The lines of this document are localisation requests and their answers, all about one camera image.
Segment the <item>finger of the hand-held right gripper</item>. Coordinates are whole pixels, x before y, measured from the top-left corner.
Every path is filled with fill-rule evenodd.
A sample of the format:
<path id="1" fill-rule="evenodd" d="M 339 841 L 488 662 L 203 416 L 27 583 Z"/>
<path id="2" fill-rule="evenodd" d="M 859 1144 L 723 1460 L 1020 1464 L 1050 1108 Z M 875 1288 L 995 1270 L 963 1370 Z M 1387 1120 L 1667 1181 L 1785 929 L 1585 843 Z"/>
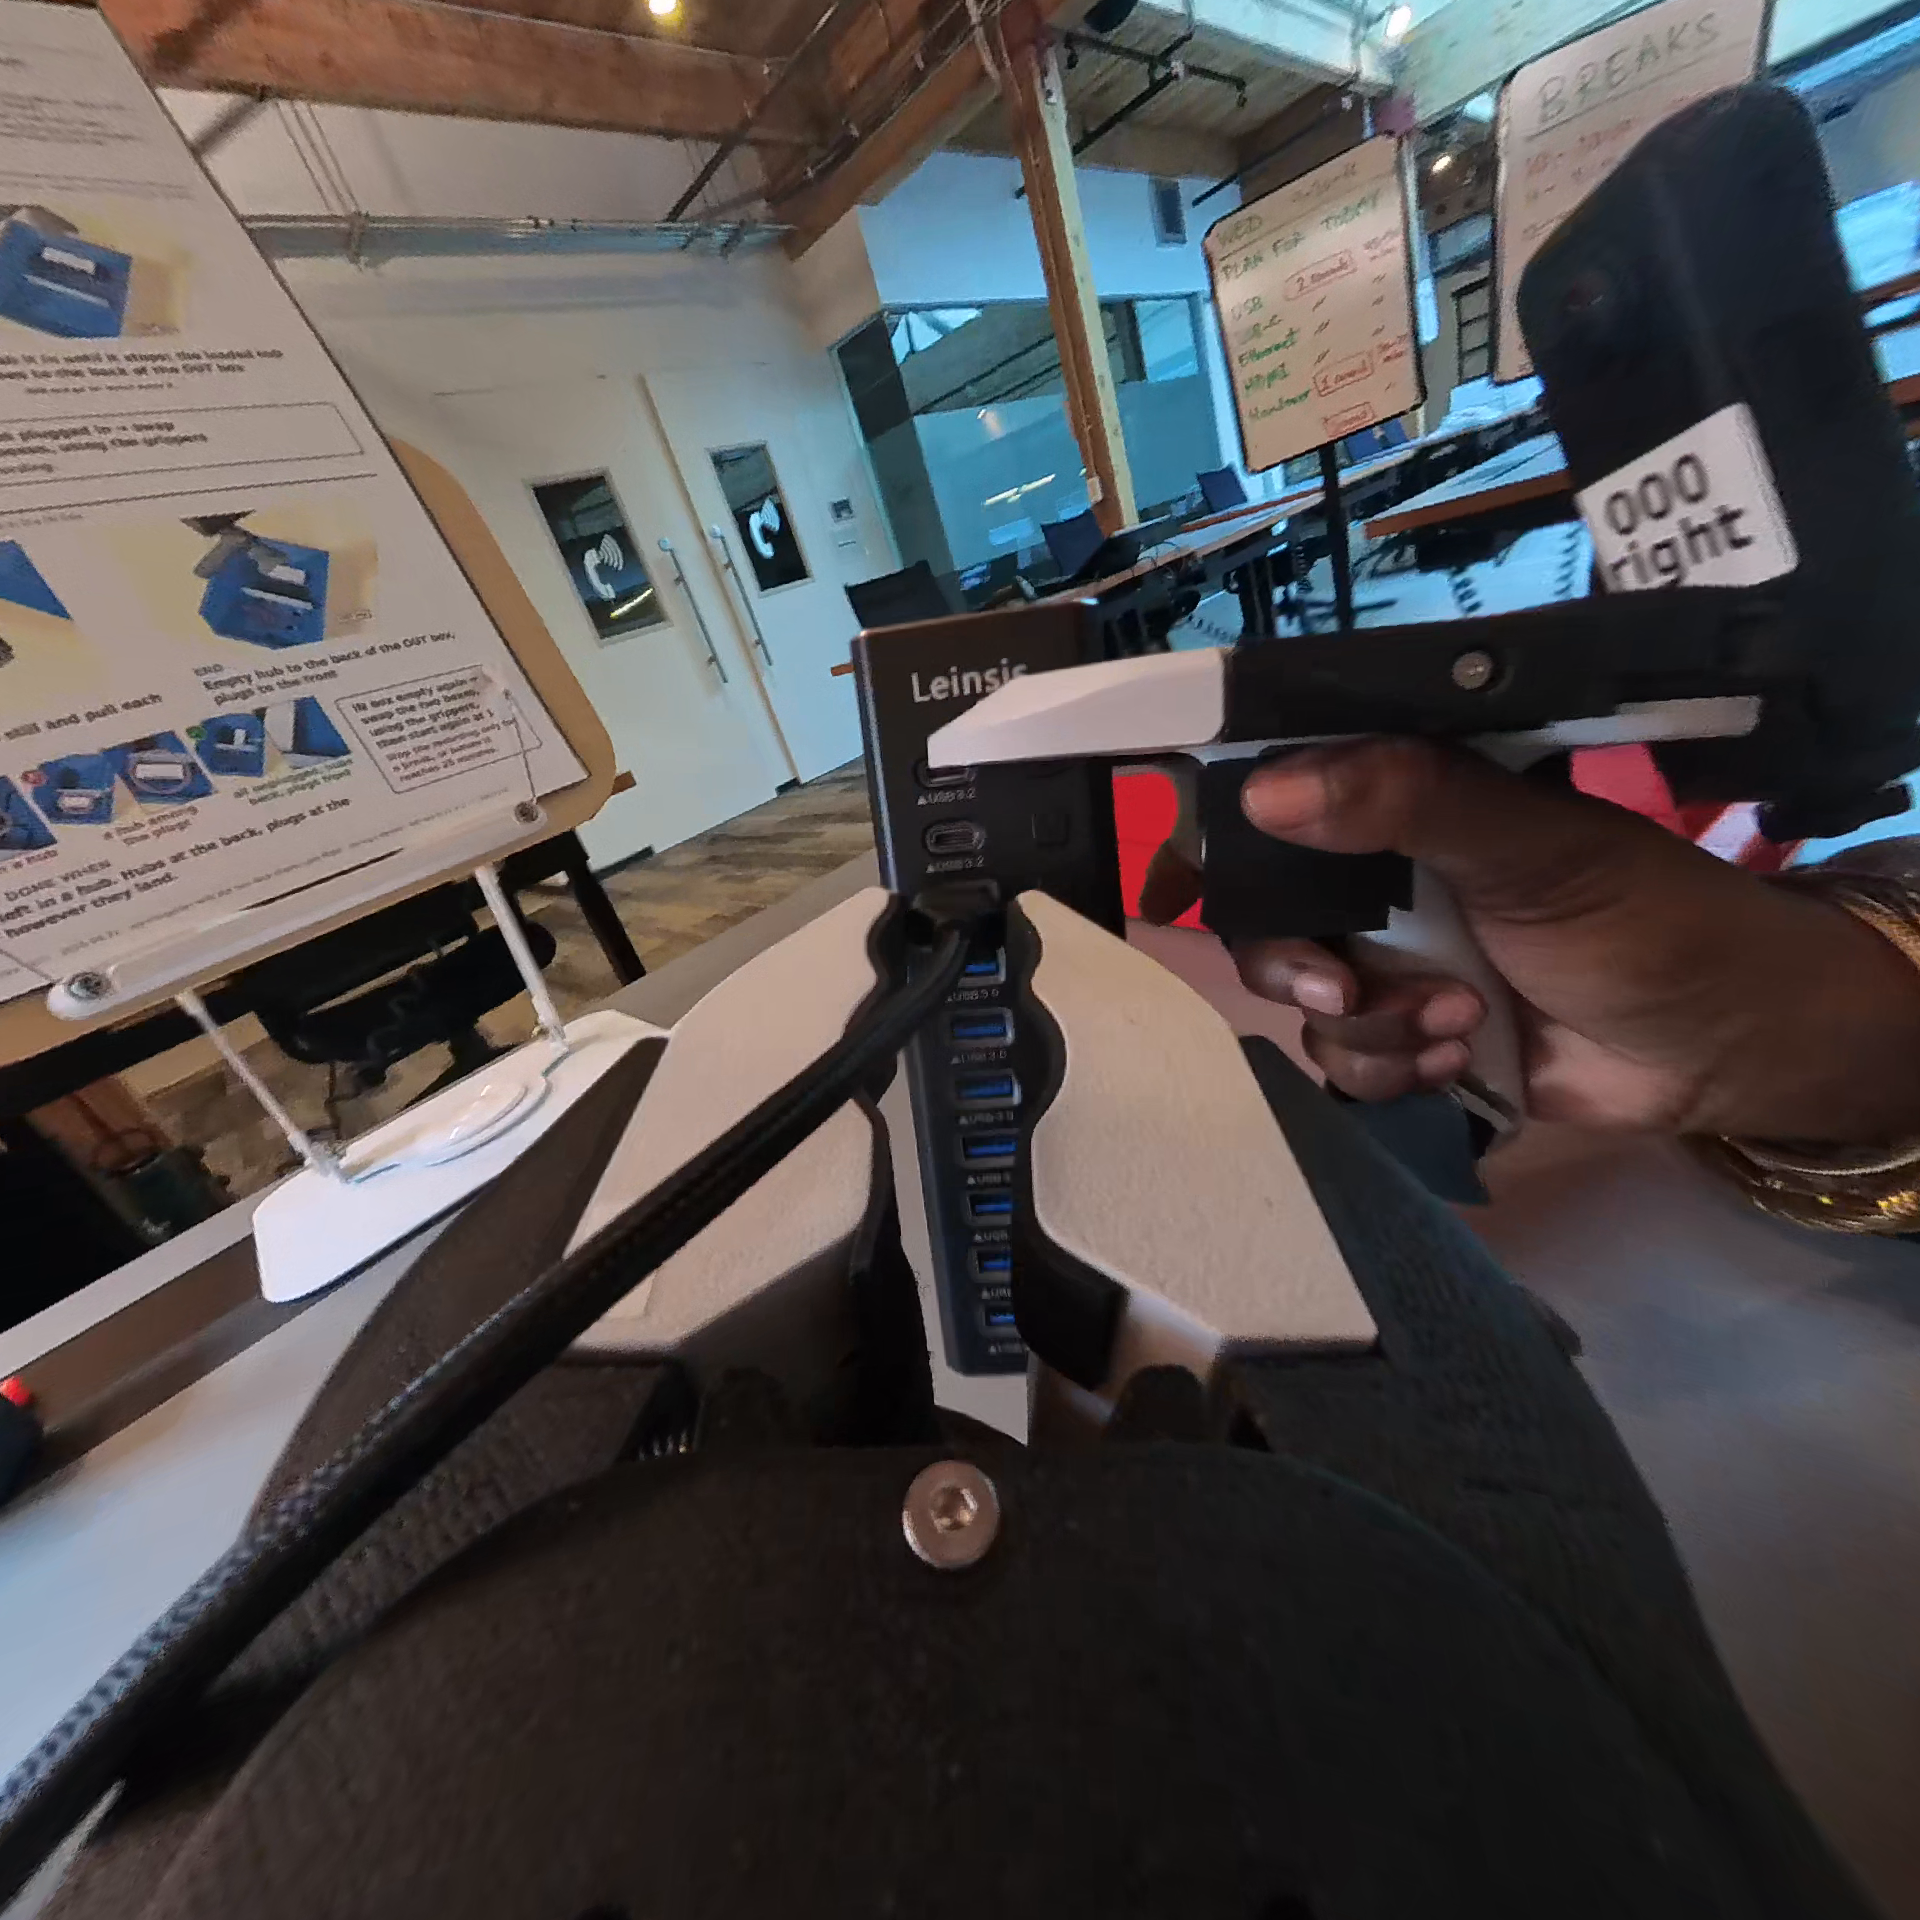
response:
<path id="1" fill-rule="evenodd" d="M 927 767 L 1145 761 L 1220 741 L 1229 649 L 1020 674 L 927 735 Z"/>

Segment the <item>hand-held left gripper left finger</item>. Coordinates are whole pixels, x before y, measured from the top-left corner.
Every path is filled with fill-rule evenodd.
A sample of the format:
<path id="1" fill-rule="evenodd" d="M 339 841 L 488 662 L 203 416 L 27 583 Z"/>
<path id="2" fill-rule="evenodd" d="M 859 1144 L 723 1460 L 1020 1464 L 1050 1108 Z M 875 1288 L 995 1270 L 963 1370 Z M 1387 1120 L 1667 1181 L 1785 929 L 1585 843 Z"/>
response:
<path id="1" fill-rule="evenodd" d="M 902 984 L 902 907 L 863 884 L 761 947 L 661 1035 L 567 1244 L 625 1255 L 568 1364 L 731 1373 L 798 1419 L 930 1419 L 893 1150 L 844 1038 Z"/>

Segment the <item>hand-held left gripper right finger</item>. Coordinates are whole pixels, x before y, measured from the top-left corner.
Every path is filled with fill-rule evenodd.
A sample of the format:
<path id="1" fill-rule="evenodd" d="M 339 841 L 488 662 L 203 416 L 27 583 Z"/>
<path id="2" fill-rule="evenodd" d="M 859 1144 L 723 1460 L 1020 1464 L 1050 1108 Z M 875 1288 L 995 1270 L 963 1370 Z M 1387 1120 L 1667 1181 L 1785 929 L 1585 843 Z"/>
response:
<path id="1" fill-rule="evenodd" d="M 1077 1394 L 1364 1352 L 1378 1323 L 1229 1020 L 1050 895 L 1014 902 L 1036 1042 L 1017 1330 Z"/>

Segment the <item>black usb hub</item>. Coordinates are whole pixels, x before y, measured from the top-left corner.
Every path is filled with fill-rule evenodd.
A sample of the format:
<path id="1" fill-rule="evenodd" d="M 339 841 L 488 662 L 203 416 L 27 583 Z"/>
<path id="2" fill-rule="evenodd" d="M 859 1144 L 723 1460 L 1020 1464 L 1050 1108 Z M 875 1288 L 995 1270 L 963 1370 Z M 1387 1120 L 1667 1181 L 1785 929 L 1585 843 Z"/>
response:
<path id="1" fill-rule="evenodd" d="M 930 616 L 851 637 L 851 688 L 883 881 L 995 881 L 1002 899 L 1047 890 L 1124 933 L 1114 795 L 1099 762 L 933 762 L 927 741 L 981 696 L 1027 674 L 1088 662 L 1090 601 Z M 1027 1045 L 1017 971 L 995 933 L 974 939 L 941 1014 L 905 1048 L 910 1111 L 930 1236 L 930 1291 L 947 1369 L 1024 1369 L 1011 1306 L 1017 1168 Z"/>

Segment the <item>person's right hand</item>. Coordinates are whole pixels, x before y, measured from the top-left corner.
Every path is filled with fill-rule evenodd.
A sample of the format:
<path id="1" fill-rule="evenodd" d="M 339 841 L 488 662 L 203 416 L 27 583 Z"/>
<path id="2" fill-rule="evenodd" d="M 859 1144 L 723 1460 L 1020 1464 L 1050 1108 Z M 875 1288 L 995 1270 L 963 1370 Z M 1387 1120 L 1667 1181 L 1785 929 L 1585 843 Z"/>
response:
<path id="1" fill-rule="evenodd" d="M 1242 784 L 1242 813 L 1285 843 L 1402 852 L 1442 881 L 1515 996 L 1528 1118 L 1917 1139 L 1917 963 L 1829 895 L 1428 741 L 1275 758 Z"/>

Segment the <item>large handwritten whiteboard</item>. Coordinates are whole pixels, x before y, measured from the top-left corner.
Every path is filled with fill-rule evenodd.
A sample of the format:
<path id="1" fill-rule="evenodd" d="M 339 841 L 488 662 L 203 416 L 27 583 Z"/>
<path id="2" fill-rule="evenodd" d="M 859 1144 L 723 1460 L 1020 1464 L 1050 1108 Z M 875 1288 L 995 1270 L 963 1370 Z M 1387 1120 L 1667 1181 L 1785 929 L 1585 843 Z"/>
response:
<path id="1" fill-rule="evenodd" d="M 1516 69 L 1495 105 L 1489 379 L 1525 379 L 1516 282 L 1631 145 L 1762 72 L 1771 3 L 1650 3 Z"/>

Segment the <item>white poster stand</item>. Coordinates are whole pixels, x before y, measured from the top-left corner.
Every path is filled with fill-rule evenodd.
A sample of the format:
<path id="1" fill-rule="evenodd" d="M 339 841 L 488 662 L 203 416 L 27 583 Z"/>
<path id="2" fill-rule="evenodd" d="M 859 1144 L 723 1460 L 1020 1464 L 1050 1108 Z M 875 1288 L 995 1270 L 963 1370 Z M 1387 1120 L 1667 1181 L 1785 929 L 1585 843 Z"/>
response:
<path id="1" fill-rule="evenodd" d="M 492 668 L 470 674 L 483 720 L 518 762 L 500 795 L 467 802 L 428 828 L 421 850 L 380 852 L 367 865 L 249 902 L 196 929 L 115 944 L 102 960 L 61 963 L 45 975 L 45 1008 L 55 1020 L 126 1014 L 146 998 L 173 998 L 215 1042 L 225 1068 L 300 1153 L 300 1171 L 252 1206 L 252 1251 L 267 1303 L 297 1303 L 345 1282 L 424 1227 L 445 1223 L 492 1187 L 558 1120 L 641 1042 L 664 1027 L 620 1011 L 562 1020 L 500 881 L 516 838 L 544 834 L 518 707 Z M 535 1039 L 458 1078 L 348 1144 L 300 1129 L 243 1056 L 221 1035 L 196 987 L 257 963 L 289 942 L 361 917 L 377 881 L 412 890 L 464 872 L 477 881 L 492 926 L 504 936 L 516 981 L 535 1014 Z"/>

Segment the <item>black phone sign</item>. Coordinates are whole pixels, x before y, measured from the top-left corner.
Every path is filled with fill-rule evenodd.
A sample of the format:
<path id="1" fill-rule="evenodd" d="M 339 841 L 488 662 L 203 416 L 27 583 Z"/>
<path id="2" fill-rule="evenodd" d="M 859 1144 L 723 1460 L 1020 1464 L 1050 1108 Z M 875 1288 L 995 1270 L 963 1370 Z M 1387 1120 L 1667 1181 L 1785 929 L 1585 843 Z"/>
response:
<path id="1" fill-rule="evenodd" d="M 598 643 L 664 622 L 644 543 L 606 470 L 531 482 L 531 501 Z"/>
<path id="2" fill-rule="evenodd" d="M 734 518 L 753 589 L 771 592 L 808 580 L 811 567 L 804 562 L 771 449 L 761 442 L 723 445 L 708 449 L 705 458 Z"/>

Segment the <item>handwritten plan whiteboard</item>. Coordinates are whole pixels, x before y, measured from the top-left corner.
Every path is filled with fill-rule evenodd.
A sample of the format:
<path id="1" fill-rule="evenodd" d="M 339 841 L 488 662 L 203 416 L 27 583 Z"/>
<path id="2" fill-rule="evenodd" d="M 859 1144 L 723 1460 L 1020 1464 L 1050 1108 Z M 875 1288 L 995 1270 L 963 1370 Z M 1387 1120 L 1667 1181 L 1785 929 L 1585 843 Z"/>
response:
<path id="1" fill-rule="evenodd" d="M 1242 467 L 1317 455 L 1340 628 L 1357 609 L 1339 445 L 1425 401 L 1402 149 L 1394 134 L 1367 137 L 1200 240 Z"/>

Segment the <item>black office chair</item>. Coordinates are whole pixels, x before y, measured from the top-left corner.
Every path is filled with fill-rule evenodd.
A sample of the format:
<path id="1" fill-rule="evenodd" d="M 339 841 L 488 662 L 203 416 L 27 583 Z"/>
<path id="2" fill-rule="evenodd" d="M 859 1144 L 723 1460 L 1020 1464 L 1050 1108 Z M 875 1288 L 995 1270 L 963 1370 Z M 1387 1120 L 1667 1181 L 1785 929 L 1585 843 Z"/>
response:
<path id="1" fill-rule="evenodd" d="M 233 975 L 273 1045 L 327 1072 L 327 1103 L 380 1092 L 428 1048 L 447 1062 L 428 1092 L 504 1059 L 483 1020 L 525 978 L 504 929 L 483 923 L 483 887 L 445 881 Z"/>

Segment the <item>wooden easel board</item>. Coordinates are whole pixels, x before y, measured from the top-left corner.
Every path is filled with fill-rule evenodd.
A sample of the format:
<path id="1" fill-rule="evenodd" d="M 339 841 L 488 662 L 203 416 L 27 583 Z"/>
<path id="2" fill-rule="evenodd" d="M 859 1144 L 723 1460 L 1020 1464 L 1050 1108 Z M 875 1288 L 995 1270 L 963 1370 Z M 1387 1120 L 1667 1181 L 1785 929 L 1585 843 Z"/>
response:
<path id="1" fill-rule="evenodd" d="M 518 852 L 583 825 L 632 777 L 616 771 L 611 735 L 547 635 L 540 610 L 497 549 L 486 518 L 427 449 L 392 437 L 395 464 L 409 474 L 445 544 L 467 576 L 473 595 L 513 652 L 531 695 L 580 762 L 580 777 L 540 802 L 477 802 L 445 819 L 437 838 L 413 838 L 348 871 L 243 907 L 215 922 L 106 965 L 106 996 L 67 1011 L 64 987 L 2 1004 L 2 1068 L 36 1062 L 49 1048 L 115 1030 L 182 990 L 224 984 L 267 957 L 327 936 L 373 913 L 418 896 L 445 881 L 464 881 L 483 860 Z"/>

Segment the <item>metal conduit pipe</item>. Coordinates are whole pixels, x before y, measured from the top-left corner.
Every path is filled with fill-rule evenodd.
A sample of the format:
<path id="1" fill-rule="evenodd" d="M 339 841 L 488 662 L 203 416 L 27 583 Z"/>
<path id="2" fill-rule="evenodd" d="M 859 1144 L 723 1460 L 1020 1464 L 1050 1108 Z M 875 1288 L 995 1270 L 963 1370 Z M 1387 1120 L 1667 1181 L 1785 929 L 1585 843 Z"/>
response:
<path id="1" fill-rule="evenodd" d="M 787 222 L 744 218 L 576 221 L 576 218 L 400 218 L 243 215 L 242 227 L 278 263 L 342 258 L 354 267 L 421 258 L 705 257 L 781 249 Z"/>

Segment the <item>instruction poster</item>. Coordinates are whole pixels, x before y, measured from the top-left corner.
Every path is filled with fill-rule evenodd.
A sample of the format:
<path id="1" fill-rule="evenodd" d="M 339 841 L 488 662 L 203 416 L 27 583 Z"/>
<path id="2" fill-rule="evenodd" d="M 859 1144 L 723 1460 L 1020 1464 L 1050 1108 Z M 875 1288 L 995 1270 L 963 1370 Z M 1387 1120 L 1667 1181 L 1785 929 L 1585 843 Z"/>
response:
<path id="1" fill-rule="evenodd" d="M 96 9 L 2 5 L 2 998 L 588 777 Z"/>

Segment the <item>wooden support post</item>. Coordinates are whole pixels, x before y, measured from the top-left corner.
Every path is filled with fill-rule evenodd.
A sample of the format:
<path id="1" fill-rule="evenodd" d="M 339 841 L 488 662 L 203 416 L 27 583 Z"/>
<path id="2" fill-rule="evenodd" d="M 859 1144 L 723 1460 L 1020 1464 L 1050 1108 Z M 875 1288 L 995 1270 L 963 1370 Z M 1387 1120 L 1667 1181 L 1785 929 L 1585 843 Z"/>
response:
<path id="1" fill-rule="evenodd" d="M 1136 525 L 1136 488 L 1117 391 L 1096 298 L 1068 130 L 1059 47 L 1036 3 L 1017 3 L 998 24 L 1004 111 L 1020 158 L 1020 184 L 1047 282 L 1060 360 L 1068 419 L 1088 479 L 1090 515 L 1114 537 Z"/>

